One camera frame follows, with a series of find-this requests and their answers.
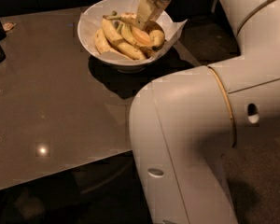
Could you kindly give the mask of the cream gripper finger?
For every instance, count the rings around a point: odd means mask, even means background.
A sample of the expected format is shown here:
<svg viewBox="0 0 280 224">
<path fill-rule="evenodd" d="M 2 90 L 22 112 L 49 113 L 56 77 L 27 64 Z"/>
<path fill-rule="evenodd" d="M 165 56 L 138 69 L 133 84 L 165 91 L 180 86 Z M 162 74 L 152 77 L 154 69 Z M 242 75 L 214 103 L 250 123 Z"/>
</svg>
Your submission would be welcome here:
<svg viewBox="0 0 280 224">
<path fill-rule="evenodd" d="M 170 0 L 139 0 L 135 25 L 143 30 L 150 21 L 156 21 L 169 4 Z"/>
</svg>

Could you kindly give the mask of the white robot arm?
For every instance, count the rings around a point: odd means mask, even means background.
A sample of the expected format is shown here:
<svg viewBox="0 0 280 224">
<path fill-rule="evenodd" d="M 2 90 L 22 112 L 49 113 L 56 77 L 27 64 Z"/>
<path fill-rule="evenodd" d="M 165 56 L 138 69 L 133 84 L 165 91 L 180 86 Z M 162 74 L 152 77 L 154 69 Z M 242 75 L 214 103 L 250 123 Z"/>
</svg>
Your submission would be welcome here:
<svg viewBox="0 0 280 224">
<path fill-rule="evenodd" d="M 133 99 L 130 137 L 154 224 L 237 224 L 222 154 L 280 135 L 280 0 L 219 0 L 240 56 Z"/>
</svg>

